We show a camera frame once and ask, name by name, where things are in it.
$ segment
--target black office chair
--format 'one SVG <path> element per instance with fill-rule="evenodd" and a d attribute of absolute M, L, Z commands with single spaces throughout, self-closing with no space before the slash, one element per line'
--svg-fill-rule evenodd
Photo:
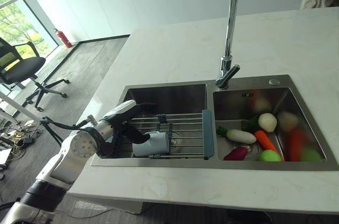
<path fill-rule="evenodd" d="M 23 59 L 19 52 L 16 50 L 15 47 L 22 46 L 22 45 L 28 45 L 31 47 L 33 52 L 35 53 L 36 57 L 30 57 Z M 5 70 L 5 68 L 12 64 L 15 61 L 18 61 L 13 67 L 9 68 L 8 70 Z M 5 84 L 13 84 L 13 83 L 20 83 L 28 78 L 30 78 L 35 85 L 38 87 L 37 90 L 35 90 L 30 96 L 26 98 L 26 102 L 28 104 L 32 104 L 33 97 L 38 95 L 37 101 L 35 102 L 34 107 L 38 111 L 42 111 L 43 109 L 39 107 L 39 103 L 41 101 L 42 96 L 45 93 L 56 93 L 60 94 L 61 97 L 66 98 L 66 93 L 57 92 L 54 90 L 51 90 L 50 88 L 61 83 L 65 82 L 66 84 L 69 83 L 68 80 L 61 79 L 51 84 L 45 84 L 43 82 L 42 84 L 35 81 L 38 77 L 35 75 L 35 73 L 43 66 L 43 64 L 46 62 L 46 59 L 43 57 L 40 57 L 37 49 L 35 48 L 34 44 L 32 42 L 27 42 L 24 44 L 18 44 L 18 45 L 10 45 L 5 40 L 0 38 L 0 83 Z"/>

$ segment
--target kitchen island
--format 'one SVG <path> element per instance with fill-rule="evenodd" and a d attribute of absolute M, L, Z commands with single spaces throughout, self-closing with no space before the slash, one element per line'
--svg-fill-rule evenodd
<path fill-rule="evenodd" d="M 126 85 L 216 79 L 225 19 L 136 30 L 80 120 L 117 105 Z M 339 8 L 238 16 L 235 77 L 289 74 L 339 160 Z M 71 195 L 236 209 L 339 213 L 339 172 L 91 166 Z"/>

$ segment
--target faucet handle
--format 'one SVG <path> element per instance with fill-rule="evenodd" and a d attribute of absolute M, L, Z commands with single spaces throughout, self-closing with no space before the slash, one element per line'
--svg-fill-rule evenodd
<path fill-rule="evenodd" d="M 216 85 L 221 89 L 228 88 L 228 81 L 240 70 L 240 65 L 234 65 L 228 71 L 220 71 L 221 75 L 216 80 Z"/>

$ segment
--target chrome faucet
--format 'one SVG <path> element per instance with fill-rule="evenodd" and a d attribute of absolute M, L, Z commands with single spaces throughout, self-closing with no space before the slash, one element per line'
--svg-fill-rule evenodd
<path fill-rule="evenodd" d="M 239 65 L 231 67 L 231 47 L 234 33 L 235 17 L 237 13 L 238 0 L 229 0 L 228 22 L 226 27 L 226 41 L 224 54 L 221 56 L 220 72 L 216 85 L 221 89 L 228 88 L 228 81 L 240 70 Z"/>

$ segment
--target floor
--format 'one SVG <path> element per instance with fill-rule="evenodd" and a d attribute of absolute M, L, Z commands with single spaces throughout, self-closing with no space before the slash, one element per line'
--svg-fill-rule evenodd
<path fill-rule="evenodd" d="M 60 84 L 55 90 L 68 94 L 68 98 L 48 94 L 41 101 L 44 108 L 42 113 L 36 111 L 32 105 L 27 109 L 39 117 L 49 116 L 55 121 L 65 124 L 74 124 L 84 111 L 101 80 L 119 54 L 127 38 L 105 40 L 81 44 L 69 59 L 52 76 L 49 82 L 61 78 L 70 80 L 70 84 Z M 19 115 L 19 120 L 28 120 Z M 69 131 L 53 128 L 61 137 L 66 138 Z M 35 144 L 27 148 L 25 155 L 10 163 L 9 169 L 4 172 L 5 178 L 0 181 L 0 192 L 3 202 L 15 200 L 22 196 L 25 190 L 33 183 L 38 172 L 52 157 L 59 147 L 51 136 L 44 131 Z M 148 204 L 145 212 L 134 215 L 119 210 L 110 210 L 109 207 L 82 202 L 66 196 L 58 208 L 54 223 L 227 223 L 229 212 L 226 209 L 194 207 L 173 204 Z M 94 218 L 83 218 L 105 212 Z M 336 216 L 311 216 L 308 214 L 271 213 L 274 223 L 305 223 L 305 224 L 338 224 Z"/>

